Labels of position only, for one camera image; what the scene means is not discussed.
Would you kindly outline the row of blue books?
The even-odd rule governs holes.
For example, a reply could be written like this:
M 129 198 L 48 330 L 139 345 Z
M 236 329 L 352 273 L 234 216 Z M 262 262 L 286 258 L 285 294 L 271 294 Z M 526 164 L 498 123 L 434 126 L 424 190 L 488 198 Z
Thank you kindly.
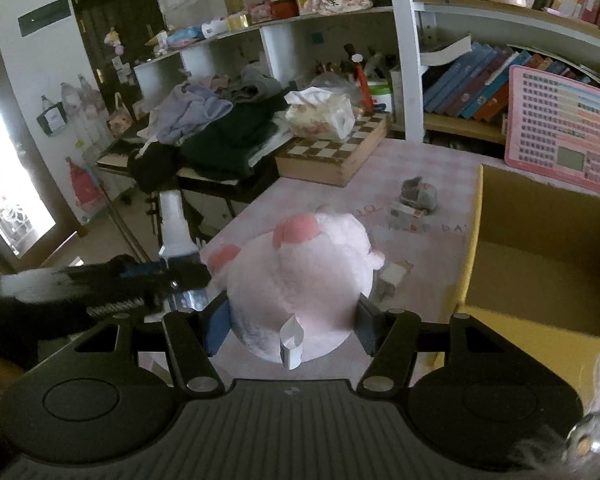
M 493 124 L 506 113 L 509 69 L 514 65 L 544 70 L 600 89 L 600 74 L 534 47 L 492 46 L 473 42 L 470 50 L 434 71 L 422 83 L 427 114 Z

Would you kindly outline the floral tissue pack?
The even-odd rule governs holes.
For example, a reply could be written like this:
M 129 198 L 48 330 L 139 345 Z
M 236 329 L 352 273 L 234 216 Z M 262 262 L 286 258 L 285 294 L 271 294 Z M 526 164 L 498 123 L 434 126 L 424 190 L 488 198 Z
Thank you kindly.
M 350 136 L 356 117 L 346 94 L 309 87 L 288 92 L 284 99 L 285 119 L 297 138 L 339 142 Z

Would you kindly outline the pile of clothes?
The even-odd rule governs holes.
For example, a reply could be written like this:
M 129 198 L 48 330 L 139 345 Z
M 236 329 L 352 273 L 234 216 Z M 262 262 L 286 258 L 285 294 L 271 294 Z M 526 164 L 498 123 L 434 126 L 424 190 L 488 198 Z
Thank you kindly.
M 146 193 L 183 168 L 213 181 L 242 180 L 289 136 L 289 90 L 257 67 L 234 79 L 211 76 L 177 84 L 150 113 L 138 136 L 145 143 L 126 166 Z

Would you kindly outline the grey toy car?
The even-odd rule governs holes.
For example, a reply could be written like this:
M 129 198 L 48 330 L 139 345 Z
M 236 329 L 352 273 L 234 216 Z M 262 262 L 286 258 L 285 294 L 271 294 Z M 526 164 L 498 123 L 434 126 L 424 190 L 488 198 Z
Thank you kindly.
M 421 176 L 406 179 L 402 183 L 400 202 L 414 209 L 432 214 L 438 206 L 438 191 Z

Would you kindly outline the white small box red label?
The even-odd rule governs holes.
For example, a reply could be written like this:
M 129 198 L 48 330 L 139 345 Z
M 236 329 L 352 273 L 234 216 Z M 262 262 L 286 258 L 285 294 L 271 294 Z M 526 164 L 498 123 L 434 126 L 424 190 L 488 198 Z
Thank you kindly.
M 389 212 L 394 218 L 402 220 L 420 220 L 425 215 L 422 210 L 401 203 L 392 203 Z

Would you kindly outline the pink keyboard toy tablet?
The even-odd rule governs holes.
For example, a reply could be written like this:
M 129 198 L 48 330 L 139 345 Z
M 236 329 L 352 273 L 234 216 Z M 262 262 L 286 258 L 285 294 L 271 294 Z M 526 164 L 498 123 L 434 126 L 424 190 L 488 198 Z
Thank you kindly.
M 509 70 L 504 160 L 600 193 L 600 89 L 542 70 Z

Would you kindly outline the yellow cardboard box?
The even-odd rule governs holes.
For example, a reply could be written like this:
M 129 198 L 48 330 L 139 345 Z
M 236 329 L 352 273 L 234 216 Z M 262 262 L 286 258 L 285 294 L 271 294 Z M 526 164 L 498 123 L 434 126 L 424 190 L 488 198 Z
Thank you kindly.
M 591 405 L 600 393 L 600 196 L 480 166 L 454 307 Z

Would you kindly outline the pink plush pig toy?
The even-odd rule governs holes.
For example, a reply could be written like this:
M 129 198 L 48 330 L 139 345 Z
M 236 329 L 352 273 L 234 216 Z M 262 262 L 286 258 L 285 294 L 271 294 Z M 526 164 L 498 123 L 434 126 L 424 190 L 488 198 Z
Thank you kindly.
M 232 330 L 247 349 L 294 370 L 337 349 L 354 329 L 358 297 L 370 296 L 385 263 L 352 214 L 295 214 L 242 247 L 206 259 L 226 292 Z

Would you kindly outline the white bookshelf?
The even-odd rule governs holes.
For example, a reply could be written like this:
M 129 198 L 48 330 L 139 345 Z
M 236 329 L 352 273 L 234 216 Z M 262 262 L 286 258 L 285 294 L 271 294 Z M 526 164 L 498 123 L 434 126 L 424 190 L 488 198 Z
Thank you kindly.
M 396 130 L 422 140 L 434 130 L 494 144 L 501 125 L 429 114 L 422 104 L 422 76 L 432 70 L 422 57 L 444 40 L 468 34 L 494 46 L 545 51 L 600 74 L 600 30 L 574 18 L 483 0 L 391 0 L 390 6 L 345 14 L 308 14 L 231 30 L 137 65 L 134 73 L 146 108 L 156 106 L 188 76 L 235 76 L 252 60 L 284 86 L 303 87 L 317 63 L 342 58 L 345 44 L 374 48 L 399 60 Z

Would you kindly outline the red pen bottle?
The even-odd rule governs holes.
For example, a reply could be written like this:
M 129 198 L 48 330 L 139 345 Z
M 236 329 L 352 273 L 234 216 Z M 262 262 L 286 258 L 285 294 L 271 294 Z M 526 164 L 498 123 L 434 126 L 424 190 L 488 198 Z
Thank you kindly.
M 370 88 L 368 88 L 367 77 L 365 75 L 364 67 L 362 65 L 364 58 L 362 57 L 362 55 L 355 53 L 351 56 L 351 61 L 355 68 L 358 85 L 360 86 L 360 89 L 362 91 L 365 111 L 367 114 L 373 114 L 373 112 L 375 111 L 375 105 L 373 102 L 373 98 L 370 95 Z

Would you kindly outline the white charger plug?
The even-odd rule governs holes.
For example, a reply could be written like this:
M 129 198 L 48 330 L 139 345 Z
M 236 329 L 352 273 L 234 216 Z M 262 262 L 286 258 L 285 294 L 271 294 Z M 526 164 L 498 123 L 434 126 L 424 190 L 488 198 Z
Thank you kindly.
M 405 261 L 390 262 L 378 274 L 375 288 L 376 298 L 379 300 L 392 298 L 407 275 L 410 274 L 411 268 L 412 266 Z

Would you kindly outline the wooden chess board box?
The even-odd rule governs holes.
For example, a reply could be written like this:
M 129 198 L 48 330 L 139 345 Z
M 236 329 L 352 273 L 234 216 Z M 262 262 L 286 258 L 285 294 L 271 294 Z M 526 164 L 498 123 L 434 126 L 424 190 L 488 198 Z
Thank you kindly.
M 390 116 L 364 115 L 343 141 L 293 138 L 275 154 L 278 174 L 283 178 L 344 188 L 385 139 Z

